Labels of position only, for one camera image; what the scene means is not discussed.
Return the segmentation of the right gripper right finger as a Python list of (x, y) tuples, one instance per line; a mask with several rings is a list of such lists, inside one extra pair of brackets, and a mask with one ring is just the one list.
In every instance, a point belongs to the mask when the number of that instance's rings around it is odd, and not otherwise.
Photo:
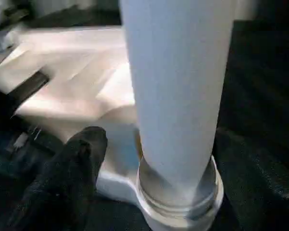
[(264, 147), (216, 131), (214, 158), (225, 193), (245, 231), (289, 231), (289, 170)]

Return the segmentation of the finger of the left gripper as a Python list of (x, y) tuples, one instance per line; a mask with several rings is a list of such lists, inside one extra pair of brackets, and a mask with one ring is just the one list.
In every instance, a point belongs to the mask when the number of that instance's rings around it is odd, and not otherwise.
[(12, 97), (29, 97), (50, 81), (50, 77), (37, 71), (31, 77), (19, 84), (15, 89), (11, 91)]

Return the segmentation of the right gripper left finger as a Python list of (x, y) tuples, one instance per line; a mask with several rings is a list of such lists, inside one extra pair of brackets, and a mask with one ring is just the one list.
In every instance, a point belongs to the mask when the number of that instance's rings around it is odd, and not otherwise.
[(102, 127), (74, 134), (25, 189), (3, 229), (84, 231), (107, 146)]

